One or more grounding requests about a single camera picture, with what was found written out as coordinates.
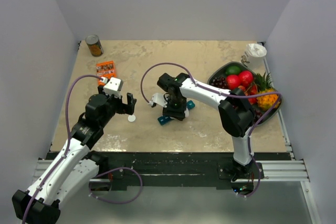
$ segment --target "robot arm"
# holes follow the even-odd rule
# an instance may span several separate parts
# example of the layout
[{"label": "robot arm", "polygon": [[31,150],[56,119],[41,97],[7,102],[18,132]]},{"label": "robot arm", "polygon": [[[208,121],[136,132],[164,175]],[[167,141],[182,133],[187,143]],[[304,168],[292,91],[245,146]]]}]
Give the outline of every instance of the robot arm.
[{"label": "robot arm", "polygon": [[223,128],[232,136],[235,151],[234,160],[242,166],[249,165],[253,152],[249,150],[246,132],[253,124],[254,110],[247,99],[234,99],[225,96],[225,94],[244,95],[244,92],[241,89],[231,91],[201,84],[210,89],[216,89],[222,95],[198,87],[185,73],[180,73],[177,77],[171,77],[165,73],[159,77],[158,86],[166,94],[154,94],[151,99],[152,106],[161,105],[163,116],[180,121],[188,116],[186,98],[195,99],[213,107],[219,111]]},{"label": "robot arm", "polygon": [[[72,128],[72,138],[66,156],[67,142],[36,182],[25,192],[18,190],[14,194],[12,201],[19,219],[23,218],[28,202],[34,197],[26,222],[56,223],[65,202],[83,184],[98,174],[101,162],[95,153],[89,153],[90,150],[103,135],[103,128],[116,113],[130,115],[134,113],[137,100],[133,99],[132,94],[127,93],[128,103],[123,104],[121,87],[122,81],[117,78],[111,78],[105,86],[99,86],[99,94],[90,97],[85,112]],[[40,186],[45,177],[48,177],[47,180]]]}]

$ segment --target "grapes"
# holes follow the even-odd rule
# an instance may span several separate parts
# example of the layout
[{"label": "grapes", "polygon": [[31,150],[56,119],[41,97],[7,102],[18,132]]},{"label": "grapes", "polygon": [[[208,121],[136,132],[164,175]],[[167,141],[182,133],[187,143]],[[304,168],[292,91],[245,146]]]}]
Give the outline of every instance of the grapes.
[{"label": "grapes", "polygon": [[215,77],[212,79],[210,85],[220,89],[228,89],[228,85],[224,77]]},{"label": "grapes", "polygon": [[256,123],[263,115],[263,113],[260,110],[255,110],[256,116],[254,117],[254,122]]}]

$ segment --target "tabletop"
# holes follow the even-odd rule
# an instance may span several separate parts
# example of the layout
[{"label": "tabletop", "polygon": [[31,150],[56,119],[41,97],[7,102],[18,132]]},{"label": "tabletop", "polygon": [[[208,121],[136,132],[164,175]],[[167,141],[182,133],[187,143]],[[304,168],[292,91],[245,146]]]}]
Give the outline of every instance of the tabletop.
[{"label": "tabletop", "polygon": [[[93,150],[101,152],[233,152],[232,138],[222,127],[219,112],[193,101],[182,122],[173,120],[160,126],[157,119],[162,108],[151,108],[142,98],[140,80],[145,71],[159,62],[174,62],[185,66],[195,79],[207,82],[221,66],[239,61],[247,43],[255,41],[189,41],[189,40],[102,40],[104,54],[93,57],[84,41],[81,42],[70,83],[83,74],[96,74],[96,64],[114,61],[117,78],[122,79],[122,95],[130,92],[138,101],[136,120],[128,121],[127,115],[116,114],[104,128],[104,135]],[[184,72],[175,66],[158,66],[144,79],[144,93],[148,99],[157,92],[163,93],[156,82],[163,73],[171,76]],[[264,73],[261,66],[255,72]],[[97,80],[84,78],[74,87],[69,104],[69,120],[72,127],[85,111],[91,95],[97,93]],[[63,104],[51,151],[59,151],[67,138],[65,105]],[[252,133],[255,152],[285,152],[285,142],[280,121],[274,116]]]}]

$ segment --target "tin can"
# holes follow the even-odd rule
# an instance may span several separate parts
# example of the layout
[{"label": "tin can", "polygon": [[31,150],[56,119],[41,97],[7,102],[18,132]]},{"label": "tin can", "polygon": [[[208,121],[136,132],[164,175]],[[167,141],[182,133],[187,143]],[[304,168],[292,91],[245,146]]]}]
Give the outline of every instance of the tin can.
[{"label": "tin can", "polygon": [[93,56],[98,57],[104,53],[103,47],[101,46],[97,35],[89,35],[85,38],[85,42]]}]

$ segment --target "white paper cup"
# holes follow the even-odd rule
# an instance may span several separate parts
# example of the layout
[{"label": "white paper cup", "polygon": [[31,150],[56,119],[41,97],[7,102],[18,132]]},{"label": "white paper cup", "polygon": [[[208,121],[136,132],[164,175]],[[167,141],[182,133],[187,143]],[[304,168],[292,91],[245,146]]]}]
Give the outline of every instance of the white paper cup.
[{"label": "white paper cup", "polygon": [[267,50],[262,45],[247,44],[240,61],[251,70],[257,69],[263,64],[266,53]]}]

